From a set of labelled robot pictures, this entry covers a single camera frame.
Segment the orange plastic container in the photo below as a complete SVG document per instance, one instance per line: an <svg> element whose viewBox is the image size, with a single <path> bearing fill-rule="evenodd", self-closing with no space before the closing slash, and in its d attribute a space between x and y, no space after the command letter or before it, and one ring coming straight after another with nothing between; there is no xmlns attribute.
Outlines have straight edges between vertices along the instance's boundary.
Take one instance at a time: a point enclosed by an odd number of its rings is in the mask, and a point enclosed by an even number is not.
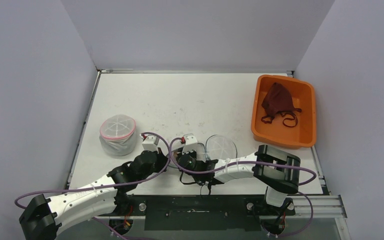
<svg viewBox="0 0 384 240"><path fill-rule="evenodd" d="M261 118L266 115L261 104L273 83L280 83L287 88L292 95L293 106L302 109L302 112L294 111L298 118L297 126L284 126L283 117L280 114L276 115L271 124L261 121ZM251 130L254 139L259 142L290 149L312 147L316 143L316 96L313 86L287 76L260 76L255 89Z"/></svg>

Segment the white wall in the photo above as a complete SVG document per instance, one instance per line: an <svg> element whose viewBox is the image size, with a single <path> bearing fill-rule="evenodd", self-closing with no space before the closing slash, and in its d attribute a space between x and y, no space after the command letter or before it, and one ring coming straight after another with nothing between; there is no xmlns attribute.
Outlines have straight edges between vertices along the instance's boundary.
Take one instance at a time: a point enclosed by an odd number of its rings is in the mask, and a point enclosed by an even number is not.
<svg viewBox="0 0 384 240"><path fill-rule="evenodd" d="M99 69L294 70L334 0L61 0Z"/></svg>
<svg viewBox="0 0 384 240"><path fill-rule="evenodd" d="M384 239L384 1L336 0L295 76L315 87L317 152L352 239Z"/></svg>
<svg viewBox="0 0 384 240"><path fill-rule="evenodd" d="M59 0L0 0L0 240L17 196L64 186L96 74Z"/></svg>

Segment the maroon drawstring bag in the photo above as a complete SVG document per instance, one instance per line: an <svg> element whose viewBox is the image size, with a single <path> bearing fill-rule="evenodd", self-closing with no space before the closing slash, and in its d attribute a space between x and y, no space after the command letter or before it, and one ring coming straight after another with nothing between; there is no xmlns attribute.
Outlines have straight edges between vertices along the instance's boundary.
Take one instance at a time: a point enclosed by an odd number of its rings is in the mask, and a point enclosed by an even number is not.
<svg viewBox="0 0 384 240"><path fill-rule="evenodd" d="M291 93L280 83L273 83L264 97L261 106L264 108L267 115L261 118L261 121L265 124L271 124L275 119L276 114L280 114L283 117L290 115L283 119L282 123L288 128L293 128L298 124L298 118L294 111L301 113L301 108L295 108L292 102ZM295 120L295 125L285 124L285 120Z"/></svg>

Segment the transparent round lid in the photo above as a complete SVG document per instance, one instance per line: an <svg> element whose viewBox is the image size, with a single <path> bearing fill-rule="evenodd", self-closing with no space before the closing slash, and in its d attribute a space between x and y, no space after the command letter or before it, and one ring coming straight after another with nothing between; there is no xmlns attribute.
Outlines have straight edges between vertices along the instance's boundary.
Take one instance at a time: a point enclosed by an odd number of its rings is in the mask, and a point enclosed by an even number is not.
<svg viewBox="0 0 384 240"><path fill-rule="evenodd" d="M130 135L136 129L136 122L127 115L115 115L108 118L100 126L99 133L102 138L107 140L122 140Z"/></svg>
<svg viewBox="0 0 384 240"><path fill-rule="evenodd" d="M207 156L211 159L235 159L238 150L235 143L228 137L222 135L210 136L205 143Z"/></svg>

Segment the white table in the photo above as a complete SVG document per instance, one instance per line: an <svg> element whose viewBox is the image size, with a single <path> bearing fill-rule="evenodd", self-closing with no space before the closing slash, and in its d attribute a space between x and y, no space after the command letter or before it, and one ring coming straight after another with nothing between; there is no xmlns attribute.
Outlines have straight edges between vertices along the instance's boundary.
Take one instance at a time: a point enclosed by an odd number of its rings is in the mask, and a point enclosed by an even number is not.
<svg viewBox="0 0 384 240"><path fill-rule="evenodd" d="M101 74L83 138L71 172L70 189L76 189L107 174L142 152L138 140L134 151L113 157L104 153L99 128L111 116L125 114L136 120L138 133L155 132L167 141L193 133L200 142L214 134L231 138L238 156L263 144L253 139L251 117L257 79L264 73L105 73ZM167 149L160 141L161 149ZM280 149L300 157L301 167L317 172L311 148ZM200 186L183 185L179 171L169 168L157 178L139 184L129 194L198 195ZM300 182L310 178L301 172ZM185 182L191 182L188 175ZM264 194L267 185L256 178L232 180L213 186L211 194ZM305 194L322 194L316 178L299 187ZM208 193L206 187L202 194Z"/></svg>

